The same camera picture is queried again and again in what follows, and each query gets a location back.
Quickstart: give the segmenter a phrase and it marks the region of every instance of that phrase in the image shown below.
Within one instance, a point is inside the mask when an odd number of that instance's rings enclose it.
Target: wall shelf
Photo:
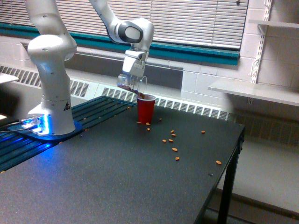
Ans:
[[[220,79],[212,83],[208,89],[243,97],[299,106],[299,91],[281,86],[254,84],[235,79]]]
[[[18,80],[17,77],[15,76],[11,76],[11,75],[7,75],[7,74],[4,74],[4,73],[0,73],[0,84],[2,83],[8,83],[8,82],[13,82],[13,81],[16,81]]]
[[[259,24],[259,25],[266,25],[266,26],[271,26],[271,27],[299,29],[299,24],[298,23],[274,22],[274,21],[263,21],[263,20],[249,20],[249,23],[256,23],[256,24]]]

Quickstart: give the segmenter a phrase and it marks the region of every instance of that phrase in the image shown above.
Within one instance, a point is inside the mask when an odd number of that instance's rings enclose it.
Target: window blind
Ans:
[[[108,0],[122,20],[146,18],[154,41],[239,49],[249,0]],[[56,0],[69,31],[107,35],[88,0]],[[0,0],[0,22],[29,25],[23,0]]]

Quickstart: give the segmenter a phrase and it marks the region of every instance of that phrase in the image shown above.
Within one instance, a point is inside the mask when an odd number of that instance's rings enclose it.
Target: red plastic cup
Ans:
[[[145,94],[144,98],[137,96],[138,121],[142,124],[151,123],[154,114],[156,97]]]

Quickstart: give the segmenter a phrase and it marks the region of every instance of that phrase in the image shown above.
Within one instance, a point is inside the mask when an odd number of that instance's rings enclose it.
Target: table top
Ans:
[[[150,131],[136,120],[134,107],[1,174],[1,222],[194,223],[244,127],[160,107]]]
[[[8,82],[13,82],[13,81],[16,81],[16,80],[18,80],[17,77],[11,76],[11,75],[8,75],[8,74],[4,74],[4,73],[0,72],[0,84],[2,84],[2,83],[8,83]]]

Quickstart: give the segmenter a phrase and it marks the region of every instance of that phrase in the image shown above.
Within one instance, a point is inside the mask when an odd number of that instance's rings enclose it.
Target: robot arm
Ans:
[[[154,25],[143,18],[132,21],[119,20],[107,0],[89,0],[102,21],[109,37],[117,43],[130,43],[131,49],[126,50],[122,72],[127,75],[142,77],[145,62],[153,41]]]
[[[62,22],[55,0],[25,0],[31,22],[40,36],[30,41],[28,54],[42,82],[42,102],[29,116],[43,117],[47,125],[32,129],[38,135],[63,135],[75,129],[71,112],[70,78],[64,62],[77,50]]]

